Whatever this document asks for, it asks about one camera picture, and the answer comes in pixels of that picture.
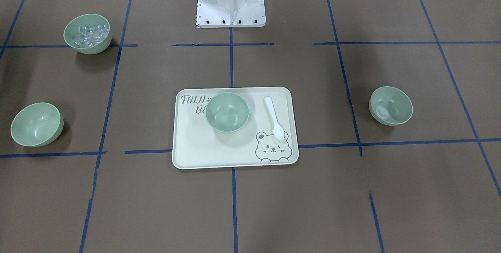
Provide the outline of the green bowl front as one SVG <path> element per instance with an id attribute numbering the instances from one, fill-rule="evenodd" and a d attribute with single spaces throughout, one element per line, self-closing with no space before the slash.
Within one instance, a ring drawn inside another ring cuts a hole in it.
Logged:
<path id="1" fill-rule="evenodd" d="M 22 146 L 45 146 L 57 139 L 64 128 L 64 119 L 55 105 L 40 102 L 31 104 L 14 117 L 10 133 Z"/>

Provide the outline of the green bowl on tray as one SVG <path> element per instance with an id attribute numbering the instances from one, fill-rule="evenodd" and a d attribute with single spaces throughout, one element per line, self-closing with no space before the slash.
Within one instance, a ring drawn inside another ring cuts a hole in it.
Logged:
<path id="1" fill-rule="evenodd" d="M 232 92 L 212 97 L 205 109 L 207 123 L 221 133 L 234 133 L 240 130 L 246 125 L 249 115 L 247 102 Z"/>

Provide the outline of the white plastic spoon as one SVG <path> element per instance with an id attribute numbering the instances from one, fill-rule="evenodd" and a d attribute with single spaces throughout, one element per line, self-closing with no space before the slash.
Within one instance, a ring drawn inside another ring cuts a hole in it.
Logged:
<path id="1" fill-rule="evenodd" d="M 284 141 L 286 138 L 286 133 L 283 127 L 279 124 L 278 118 L 277 118 L 277 113 L 274 108 L 274 103 L 272 101 L 272 98 L 269 96 L 266 96 L 264 98 L 265 106 L 270 114 L 271 120 L 272 120 L 272 132 L 275 138 L 278 141 Z"/>

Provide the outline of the cream bear tray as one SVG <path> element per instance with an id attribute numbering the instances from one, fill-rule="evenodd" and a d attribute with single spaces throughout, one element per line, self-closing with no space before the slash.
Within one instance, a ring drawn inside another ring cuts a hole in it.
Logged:
<path id="1" fill-rule="evenodd" d="M 240 95 L 249 106 L 246 125 L 221 133 L 207 123 L 205 109 L 224 92 Z M 264 98 L 272 98 L 279 124 L 286 133 L 278 141 Z M 290 165 L 299 158 L 293 100 L 285 87 L 183 89 L 178 92 L 173 124 L 172 162 L 179 169 Z"/>

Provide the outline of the green bowl with ice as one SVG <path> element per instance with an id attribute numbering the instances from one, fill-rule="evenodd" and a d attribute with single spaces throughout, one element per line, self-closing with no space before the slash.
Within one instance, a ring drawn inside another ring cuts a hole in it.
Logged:
<path id="1" fill-rule="evenodd" d="M 98 54 L 112 42 L 111 26 L 100 14 L 83 14 L 66 25 L 64 40 L 80 53 Z"/>

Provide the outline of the ice cubes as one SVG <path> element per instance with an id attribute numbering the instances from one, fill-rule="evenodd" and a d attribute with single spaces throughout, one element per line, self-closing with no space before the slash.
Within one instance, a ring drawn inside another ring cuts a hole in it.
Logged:
<path id="1" fill-rule="evenodd" d="M 73 43 L 78 48 L 89 48 L 95 46 L 108 36 L 109 27 L 104 24 L 93 26 L 79 25 L 77 33 L 73 38 Z"/>

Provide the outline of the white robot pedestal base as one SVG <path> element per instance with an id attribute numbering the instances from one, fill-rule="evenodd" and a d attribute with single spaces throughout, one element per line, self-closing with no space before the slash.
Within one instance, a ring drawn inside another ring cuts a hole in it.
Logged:
<path id="1" fill-rule="evenodd" d="M 265 0 L 197 0 L 199 28 L 247 28 L 266 25 Z"/>

